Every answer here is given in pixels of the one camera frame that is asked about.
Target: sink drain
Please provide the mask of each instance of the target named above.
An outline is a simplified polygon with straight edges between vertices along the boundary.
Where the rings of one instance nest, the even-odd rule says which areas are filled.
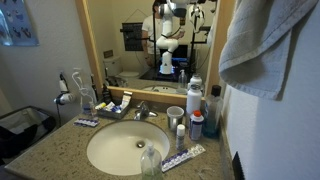
[[[142,141],[142,140],[138,141],[137,144],[136,144],[136,146],[138,148],[143,148],[145,145],[146,145],[146,143],[144,141]]]

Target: hand soap dispenser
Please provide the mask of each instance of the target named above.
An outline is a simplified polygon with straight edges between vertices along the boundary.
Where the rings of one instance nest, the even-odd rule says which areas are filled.
[[[163,179],[161,154],[153,147],[153,143],[151,141],[148,141],[147,149],[142,153],[140,162],[143,180]]]
[[[183,69],[180,72],[177,93],[187,94],[188,78]]]

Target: blue bottle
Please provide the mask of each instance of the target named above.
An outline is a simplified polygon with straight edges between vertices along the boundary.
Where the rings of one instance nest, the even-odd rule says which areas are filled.
[[[214,138],[218,135],[219,118],[223,106],[220,97],[221,86],[213,85],[211,94],[205,97],[205,113],[202,133],[205,137]]]

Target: faucet handle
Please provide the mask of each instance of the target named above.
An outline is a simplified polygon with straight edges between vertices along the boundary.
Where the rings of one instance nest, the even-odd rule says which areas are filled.
[[[143,114],[143,115],[146,115],[146,116],[149,116],[149,107],[148,107],[148,104],[147,102],[145,101],[141,101],[138,105],[137,105],[137,108],[140,109],[140,113]]]

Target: white cup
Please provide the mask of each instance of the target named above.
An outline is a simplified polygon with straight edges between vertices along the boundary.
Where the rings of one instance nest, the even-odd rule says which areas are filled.
[[[184,110],[178,106],[171,106],[167,109],[168,127],[171,131],[176,131],[177,126],[182,124]]]

